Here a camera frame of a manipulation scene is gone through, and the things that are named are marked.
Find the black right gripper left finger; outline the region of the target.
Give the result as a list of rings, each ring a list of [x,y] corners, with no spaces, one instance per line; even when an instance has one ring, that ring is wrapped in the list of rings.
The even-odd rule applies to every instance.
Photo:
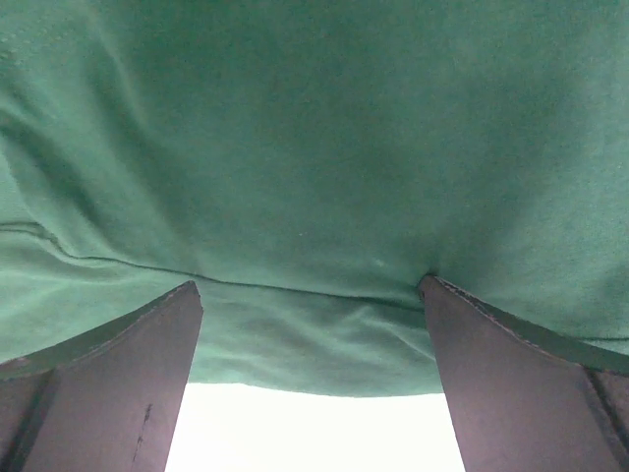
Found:
[[[202,321],[188,281],[1,365],[4,471],[162,471]]]

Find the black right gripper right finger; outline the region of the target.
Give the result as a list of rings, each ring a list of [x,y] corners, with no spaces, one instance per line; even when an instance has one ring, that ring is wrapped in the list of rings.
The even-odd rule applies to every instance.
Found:
[[[468,471],[625,471],[628,358],[520,320],[433,275],[419,286]]]

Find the green t-shirt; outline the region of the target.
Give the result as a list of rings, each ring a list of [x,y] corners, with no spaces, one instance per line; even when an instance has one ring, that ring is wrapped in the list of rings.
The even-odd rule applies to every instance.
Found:
[[[191,378],[440,391],[418,285],[628,350],[624,1],[5,1],[1,356],[188,280]]]

